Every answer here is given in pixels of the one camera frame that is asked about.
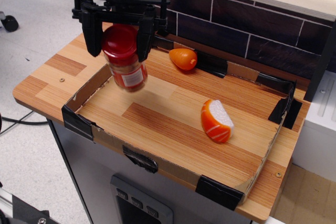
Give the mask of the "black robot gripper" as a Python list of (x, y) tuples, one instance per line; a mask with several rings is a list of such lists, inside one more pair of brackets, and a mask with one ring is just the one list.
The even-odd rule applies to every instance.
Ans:
[(101, 52), (102, 23), (136, 25), (139, 62), (147, 59), (155, 31), (167, 28), (169, 0), (74, 0), (72, 17), (82, 25), (87, 51)]

